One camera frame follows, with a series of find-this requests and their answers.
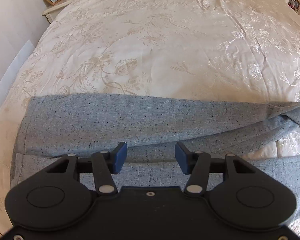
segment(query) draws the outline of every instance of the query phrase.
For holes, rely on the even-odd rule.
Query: floral embroidered bedspread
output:
[[[0,233],[11,226],[4,198],[29,99],[79,92],[300,102],[300,17],[282,0],[76,0],[67,6],[0,109]],[[247,158],[298,154],[300,128]]]

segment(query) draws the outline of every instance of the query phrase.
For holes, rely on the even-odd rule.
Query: wall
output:
[[[43,0],[0,0],[0,80],[28,40],[37,45],[49,26],[45,9]]]

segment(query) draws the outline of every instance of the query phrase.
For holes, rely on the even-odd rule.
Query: white bedspread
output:
[[[300,17],[282,0],[77,0],[42,36],[0,110],[0,232],[31,96],[122,93],[300,101]],[[249,158],[300,154],[300,129]]]

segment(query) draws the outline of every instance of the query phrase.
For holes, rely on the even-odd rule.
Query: white nightstand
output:
[[[75,0],[62,0],[54,6],[49,6],[42,15],[45,16],[50,23],[54,21],[54,19],[58,16],[58,14],[70,3]]]

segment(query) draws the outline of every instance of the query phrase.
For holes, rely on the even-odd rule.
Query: metal screw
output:
[[[13,237],[13,240],[23,240],[23,237],[20,236],[20,235],[15,235],[15,236]]]
[[[146,195],[147,195],[148,197],[153,197],[153,196],[155,195],[155,193],[152,192],[152,191],[149,191],[149,192],[147,192]]]
[[[99,191],[105,194],[112,193],[114,192],[114,187],[112,187],[111,185],[102,185],[99,187]]]
[[[203,188],[199,185],[190,185],[187,187],[187,191],[190,193],[200,193]]]

